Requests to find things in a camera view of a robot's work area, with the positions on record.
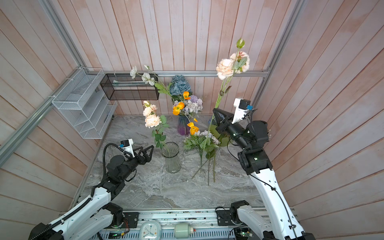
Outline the clear grey glass vase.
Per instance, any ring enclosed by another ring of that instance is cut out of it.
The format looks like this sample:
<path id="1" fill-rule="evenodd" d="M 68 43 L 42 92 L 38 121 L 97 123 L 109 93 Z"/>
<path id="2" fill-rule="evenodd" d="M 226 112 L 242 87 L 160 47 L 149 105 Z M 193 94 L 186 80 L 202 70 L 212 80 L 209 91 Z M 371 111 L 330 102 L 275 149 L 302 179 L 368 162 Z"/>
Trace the clear grey glass vase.
<path id="1" fill-rule="evenodd" d="M 180 147 L 174 142 L 167 142 L 161 150 L 162 156 L 166 160 L 166 170 L 168 173 L 175 174 L 181 170 Z"/>

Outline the white lilac flower bunch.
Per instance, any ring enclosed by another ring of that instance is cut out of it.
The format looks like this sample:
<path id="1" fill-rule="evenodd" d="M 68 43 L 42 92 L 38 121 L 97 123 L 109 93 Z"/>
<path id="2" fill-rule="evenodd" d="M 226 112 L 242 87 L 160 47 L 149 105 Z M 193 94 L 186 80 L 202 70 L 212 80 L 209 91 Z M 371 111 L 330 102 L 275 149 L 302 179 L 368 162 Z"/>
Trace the white lilac flower bunch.
<path id="1" fill-rule="evenodd" d="M 184 139 L 186 151 L 196 150 L 200 158 L 200 169 L 212 167 L 213 181 L 216 181 L 216 155 L 221 142 L 210 131 L 197 131 Z"/>

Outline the orange poppy flower bunch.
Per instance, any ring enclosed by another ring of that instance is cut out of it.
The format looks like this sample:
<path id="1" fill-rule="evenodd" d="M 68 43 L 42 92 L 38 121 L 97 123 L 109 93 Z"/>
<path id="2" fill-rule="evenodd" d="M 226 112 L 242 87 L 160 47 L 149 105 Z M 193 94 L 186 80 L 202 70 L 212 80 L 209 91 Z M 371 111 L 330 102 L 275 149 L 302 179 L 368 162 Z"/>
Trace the orange poppy flower bunch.
<path id="1" fill-rule="evenodd" d="M 173 115 L 179 117 L 178 133 L 182 136 L 194 135 L 199 131 L 197 117 L 203 110 L 203 100 L 190 92 L 173 96 Z"/>

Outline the pastel purple flower bunch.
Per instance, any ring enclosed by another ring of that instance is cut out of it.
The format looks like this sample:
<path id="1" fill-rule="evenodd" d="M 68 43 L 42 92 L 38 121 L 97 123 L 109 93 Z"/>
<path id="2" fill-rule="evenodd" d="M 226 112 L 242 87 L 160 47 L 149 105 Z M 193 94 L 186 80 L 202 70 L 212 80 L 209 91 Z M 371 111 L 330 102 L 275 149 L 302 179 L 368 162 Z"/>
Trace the pastel purple flower bunch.
<path id="1" fill-rule="evenodd" d="M 176 116 L 196 117 L 203 111 L 203 100 L 191 95 L 189 100 L 174 101 L 173 114 Z"/>

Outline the peach peony stem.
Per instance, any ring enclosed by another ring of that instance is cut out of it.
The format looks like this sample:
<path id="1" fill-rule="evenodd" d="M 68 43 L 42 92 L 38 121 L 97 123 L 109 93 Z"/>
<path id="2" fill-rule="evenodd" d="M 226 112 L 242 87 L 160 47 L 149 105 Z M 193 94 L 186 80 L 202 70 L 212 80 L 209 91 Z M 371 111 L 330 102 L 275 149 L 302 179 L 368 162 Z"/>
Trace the peach peony stem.
<path id="1" fill-rule="evenodd" d="M 164 115 L 157 114 L 157 106 L 148 101 L 143 101 L 143 116 L 145 117 L 145 127 L 152 129 L 152 136 L 155 139 L 156 148 L 161 150 L 166 145 L 167 136 L 164 130 L 169 127 L 167 118 Z"/>
<path id="2" fill-rule="evenodd" d="M 245 40 L 242 38 L 238 39 L 236 43 L 237 52 L 233 53 L 228 59 L 222 59 L 218 62 L 216 67 L 217 77 L 222 81 L 222 84 L 215 103 L 216 109 L 220 106 L 222 98 L 231 89 L 230 83 L 233 77 L 247 72 L 250 68 L 250 57 L 246 52 L 242 51 L 244 46 Z"/>

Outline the blue purple glass vase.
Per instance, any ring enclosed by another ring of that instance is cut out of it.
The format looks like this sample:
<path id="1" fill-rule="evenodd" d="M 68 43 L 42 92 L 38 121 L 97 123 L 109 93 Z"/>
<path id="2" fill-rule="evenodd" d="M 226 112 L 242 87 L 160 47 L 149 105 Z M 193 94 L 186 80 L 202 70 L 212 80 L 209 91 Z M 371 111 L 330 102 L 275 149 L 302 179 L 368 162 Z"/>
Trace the blue purple glass vase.
<path id="1" fill-rule="evenodd" d="M 190 134 L 190 127 L 188 124 L 190 123 L 189 119 L 186 116 L 179 115 L 178 121 L 178 133 L 182 136 L 187 136 Z"/>

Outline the blue rose bunch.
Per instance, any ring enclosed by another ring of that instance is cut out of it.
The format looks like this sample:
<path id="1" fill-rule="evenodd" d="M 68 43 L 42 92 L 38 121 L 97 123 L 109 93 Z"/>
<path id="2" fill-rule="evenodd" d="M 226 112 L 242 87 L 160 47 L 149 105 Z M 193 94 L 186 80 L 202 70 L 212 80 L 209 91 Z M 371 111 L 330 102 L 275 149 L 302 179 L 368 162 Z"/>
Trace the blue rose bunch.
<path id="1" fill-rule="evenodd" d="M 174 77 L 172 77 L 172 81 L 169 84 L 169 87 L 173 102 L 182 100 L 184 98 L 184 92 L 189 92 L 190 94 L 192 94 L 191 85 L 182 75 L 175 75 Z"/>

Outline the white flower stem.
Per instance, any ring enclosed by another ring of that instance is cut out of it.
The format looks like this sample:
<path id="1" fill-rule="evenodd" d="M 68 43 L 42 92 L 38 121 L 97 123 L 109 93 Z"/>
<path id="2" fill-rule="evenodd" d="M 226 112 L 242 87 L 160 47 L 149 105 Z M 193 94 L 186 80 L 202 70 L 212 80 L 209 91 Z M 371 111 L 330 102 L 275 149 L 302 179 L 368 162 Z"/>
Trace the white flower stem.
<path id="1" fill-rule="evenodd" d="M 156 78 L 159 78 L 159 76 L 150 68 L 150 66 L 144 65 L 147 72 L 143 74 L 138 73 L 138 68 L 136 66 L 132 67 L 130 70 L 130 76 L 132 79 L 136 77 L 136 75 L 139 75 L 142 79 L 142 81 L 145 84 L 149 84 L 150 86 L 155 87 L 160 94 L 166 94 L 168 96 L 171 96 L 170 88 L 166 86 L 163 82 L 156 80 Z"/>

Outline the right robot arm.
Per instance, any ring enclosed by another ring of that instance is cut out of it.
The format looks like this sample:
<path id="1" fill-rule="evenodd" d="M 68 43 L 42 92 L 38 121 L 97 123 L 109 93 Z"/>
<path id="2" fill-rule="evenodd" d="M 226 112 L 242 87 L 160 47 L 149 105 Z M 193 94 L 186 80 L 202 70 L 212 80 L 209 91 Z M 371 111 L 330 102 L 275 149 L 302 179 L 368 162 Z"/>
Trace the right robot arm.
<path id="1" fill-rule="evenodd" d="M 273 165 L 264 145 L 269 140 L 267 123 L 252 121 L 243 128 L 235 121 L 235 115 L 224 110 L 213 110 L 218 124 L 217 131 L 226 133 L 242 149 L 239 162 L 262 198 L 269 215 L 266 221 L 246 201 L 231 205 L 232 219 L 244 223 L 261 240 L 313 240 L 295 218 L 279 187 Z"/>

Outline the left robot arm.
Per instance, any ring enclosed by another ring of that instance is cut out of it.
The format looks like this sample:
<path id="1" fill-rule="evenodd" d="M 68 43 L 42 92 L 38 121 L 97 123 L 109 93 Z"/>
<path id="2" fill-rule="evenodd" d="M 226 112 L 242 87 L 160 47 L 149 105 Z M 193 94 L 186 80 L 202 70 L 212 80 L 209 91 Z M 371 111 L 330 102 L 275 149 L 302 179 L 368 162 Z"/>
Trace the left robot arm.
<path id="1" fill-rule="evenodd" d="M 112 157 L 109 163 L 103 162 L 102 180 L 93 186 L 90 195 L 51 223 L 36 225 L 31 230 L 30 240 L 87 240 L 106 227 L 126 225 L 122 207 L 112 201 L 136 176 L 137 166 L 151 161 L 154 146 L 136 149 L 112 146 L 121 155 Z"/>

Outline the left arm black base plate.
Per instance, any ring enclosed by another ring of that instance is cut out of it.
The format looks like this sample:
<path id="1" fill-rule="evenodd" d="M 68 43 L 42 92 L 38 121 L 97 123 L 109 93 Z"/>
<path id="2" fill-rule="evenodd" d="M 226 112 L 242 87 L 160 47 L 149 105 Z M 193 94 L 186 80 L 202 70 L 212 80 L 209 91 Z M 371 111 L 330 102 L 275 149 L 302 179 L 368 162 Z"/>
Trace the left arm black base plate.
<path id="1" fill-rule="evenodd" d="M 139 212 L 121 212 L 114 216 L 112 228 L 131 229 L 136 228 L 139 220 Z"/>

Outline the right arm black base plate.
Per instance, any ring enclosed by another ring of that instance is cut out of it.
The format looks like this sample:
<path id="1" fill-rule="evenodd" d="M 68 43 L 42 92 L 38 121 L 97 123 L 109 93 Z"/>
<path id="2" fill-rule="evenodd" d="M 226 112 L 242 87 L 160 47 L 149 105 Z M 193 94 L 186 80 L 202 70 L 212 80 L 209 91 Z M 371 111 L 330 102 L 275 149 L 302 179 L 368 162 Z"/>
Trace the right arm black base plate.
<path id="1" fill-rule="evenodd" d="M 215 209 L 215 213 L 219 226 L 235 226 L 240 225 L 242 223 L 239 220 L 236 211 L 232 208 L 227 210 L 223 207 L 217 207 Z"/>

